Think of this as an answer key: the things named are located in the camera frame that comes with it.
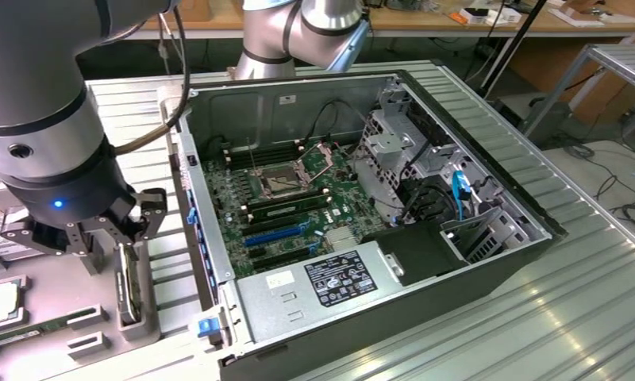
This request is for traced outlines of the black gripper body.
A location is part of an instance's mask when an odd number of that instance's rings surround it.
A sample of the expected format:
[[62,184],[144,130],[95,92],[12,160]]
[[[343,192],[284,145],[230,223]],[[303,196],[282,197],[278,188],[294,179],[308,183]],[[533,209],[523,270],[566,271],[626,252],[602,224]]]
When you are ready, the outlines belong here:
[[124,218],[136,206],[134,188],[124,180],[110,144],[62,175],[25,179],[0,174],[0,180],[31,217],[45,225],[62,227],[110,211]]

